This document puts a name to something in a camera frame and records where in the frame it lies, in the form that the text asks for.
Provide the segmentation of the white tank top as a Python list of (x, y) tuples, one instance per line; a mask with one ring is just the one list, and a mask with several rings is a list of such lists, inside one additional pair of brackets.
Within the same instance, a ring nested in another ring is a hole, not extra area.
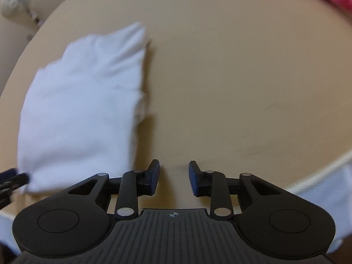
[(98, 173), (132, 169), (143, 117), (145, 28), (134, 23), (70, 43), (39, 69), (20, 113), (17, 167), (24, 191), (48, 193)]

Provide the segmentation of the light blue bed sheet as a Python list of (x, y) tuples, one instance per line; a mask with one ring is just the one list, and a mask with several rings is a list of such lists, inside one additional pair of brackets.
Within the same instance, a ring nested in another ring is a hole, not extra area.
[[(326, 210), (336, 224), (336, 235), (328, 250), (336, 252), (351, 235), (351, 164), (347, 163), (316, 183), (303, 183), (290, 189)], [(10, 263), (20, 254), (11, 227), (14, 217), (1, 213), (1, 263)]]

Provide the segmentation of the white wall fan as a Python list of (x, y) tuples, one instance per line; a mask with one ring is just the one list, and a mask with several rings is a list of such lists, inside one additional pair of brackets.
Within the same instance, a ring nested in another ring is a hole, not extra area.
[(13, 17), (26, 13), (30, 20), (39, 28), (42, 26), (42, 19), (31, 10), (32, 0), (1, 0), (1, 14), (4, 17)]

